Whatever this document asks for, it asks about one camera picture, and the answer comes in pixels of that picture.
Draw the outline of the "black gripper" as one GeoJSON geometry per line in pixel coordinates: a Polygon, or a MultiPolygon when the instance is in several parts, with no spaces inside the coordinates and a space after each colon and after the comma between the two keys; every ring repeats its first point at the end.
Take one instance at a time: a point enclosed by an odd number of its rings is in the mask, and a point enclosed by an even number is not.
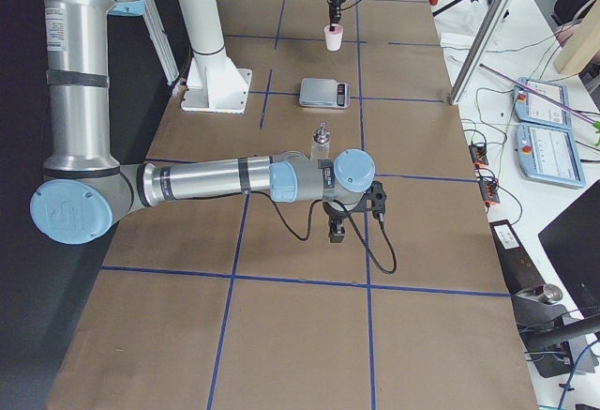
{"type": "Polygon", "coordinates": [[[331,243],[341,243],[345,237],[343,222],[350,216],[350,211],[342,202],[337,200],[323,202],[322,206],[328,216],[329,241],[331,243]]]}
{"type": "Polygon", "coordinates": [[[340,24],[341,6],[346,0],[327,0],[329,5],[329,32],[333,33],[336,30],[335,24],[340,24]]]}

